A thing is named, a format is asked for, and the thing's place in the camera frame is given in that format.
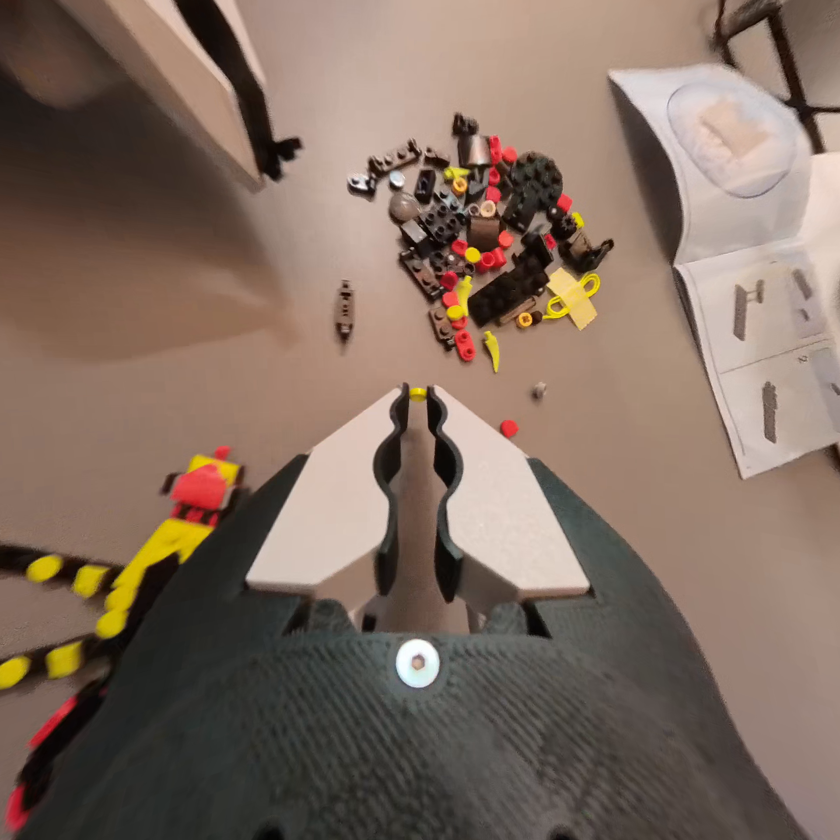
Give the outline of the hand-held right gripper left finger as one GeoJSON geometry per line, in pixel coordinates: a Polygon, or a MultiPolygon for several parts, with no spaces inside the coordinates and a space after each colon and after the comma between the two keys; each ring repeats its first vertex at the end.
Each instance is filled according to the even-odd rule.
{"type": "Polygon", "coordinates": [[[384,596],[396,577],[396,499],[408,387],[391,389],[305,458],[245,581],[303,597],[384,596]]]}

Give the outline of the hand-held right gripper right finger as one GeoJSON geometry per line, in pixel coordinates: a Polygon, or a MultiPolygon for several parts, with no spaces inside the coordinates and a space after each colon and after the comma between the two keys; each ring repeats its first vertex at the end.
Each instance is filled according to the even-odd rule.
{"type": "Polygon", "coordinates": [[[444,599],[522,603],[587,593],[529,457],[438,385],[428,387],[426,407],[434,472],[445,487],[434,549],[444,599]]]}

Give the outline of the small black hinge lego plate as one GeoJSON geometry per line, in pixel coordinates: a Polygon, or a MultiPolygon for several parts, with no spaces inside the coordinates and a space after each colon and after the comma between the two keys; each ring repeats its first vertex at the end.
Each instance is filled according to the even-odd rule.
{"type": "Polygon", "coordinates": [[[283,176],[283,165],[294,161],[303,149],[298,136],[283,140],[270,139],[266,145],[265,161],[262,166],[264,174],[273,182],[278,182],[283,176]]]}

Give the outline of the black yellow red lego model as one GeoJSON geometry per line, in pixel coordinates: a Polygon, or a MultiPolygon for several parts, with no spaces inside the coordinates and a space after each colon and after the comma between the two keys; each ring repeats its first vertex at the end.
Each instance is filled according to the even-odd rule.
{"type": "Polygon", "coordinates": [[[105,668],[29,740],[27,760],[5,811],[6,829],[14,836],[45,797],[59,757],[101,708],[114,672],[154,602],[184,562],[245,499],[245,468],[229,461],[228,455],[229,447],[195,455],[184,471],[165,478],[161,494],[171,502],[171,512],[124,566],[2,544],[3,573],[37,585],[65,585],[86,601],[104,598],[103,614],[91,633],[2,659],[2,691],[34,679],[66,679],[91,664],[105,668]]]}

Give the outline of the pile of loose lego pieces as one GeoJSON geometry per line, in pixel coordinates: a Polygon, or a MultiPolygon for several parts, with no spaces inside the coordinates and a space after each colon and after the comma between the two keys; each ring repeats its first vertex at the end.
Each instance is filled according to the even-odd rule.
{"type": "Polygon", "coordinates": [[[589,235],[552,157],[519,152],[462,112],[451,138],[453,150],[408,139],[371,155],[362,173],[378,177],[377,193],[387,188],[396,263],[425,300],[436,342],[465,364],[483,349],[498,373],[503,328],[592,323],[616,242],[589,235]],[[392,221],[394,192],[415,196],[417,219],[392,221]]]}

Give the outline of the instruction booklet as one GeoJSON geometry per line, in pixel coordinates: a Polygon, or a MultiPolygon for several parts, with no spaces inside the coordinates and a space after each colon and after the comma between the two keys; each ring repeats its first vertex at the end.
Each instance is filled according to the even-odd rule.
{"type": "Polygon", "coordinates": [[[800,234],[675,267],[743,479],[838,447],[838,152],[806,198],[800,234]]]}

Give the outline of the black metal stand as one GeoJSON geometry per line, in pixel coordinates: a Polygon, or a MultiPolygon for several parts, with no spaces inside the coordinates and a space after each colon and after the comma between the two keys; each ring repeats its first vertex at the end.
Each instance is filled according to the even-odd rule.
{"type": "Polygon", "coordinates": [[[744,71],[732,52],[731,42],[750,28],[767,25],[786,86],[786,95],[776,98],[795,112],[811,142],[813,153],[825,154],[827,149],[817,117],[837,116],[839,107],[808,101],[791,40],[784,25],[782,9],[782,2],[747,1],[742,2],[730,13],[727,11],[726,1],[717,1],[716,16],[710,33],[710,47],[726,67],[743,75],[744,71]]]}

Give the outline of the black bracket lego piece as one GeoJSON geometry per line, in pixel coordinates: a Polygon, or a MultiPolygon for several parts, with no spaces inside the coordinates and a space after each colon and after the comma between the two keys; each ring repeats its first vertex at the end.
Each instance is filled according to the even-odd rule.
{"type": "Polygon", "coordinates": [[[341,344],[347,344],[355,324],[355,294],[349,280],[342,279],[337,291],[333,311],[333,324],[341,344]]]}

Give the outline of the white flat base plate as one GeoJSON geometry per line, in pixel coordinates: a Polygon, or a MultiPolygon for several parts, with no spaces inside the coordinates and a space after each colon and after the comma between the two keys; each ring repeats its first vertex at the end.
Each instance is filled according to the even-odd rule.
{"type": "Polygon", "coordinates": [[[800,233],[812,147],[790,108],[723,65],[611,70],[625,140],[674,264],[800,233]]]}

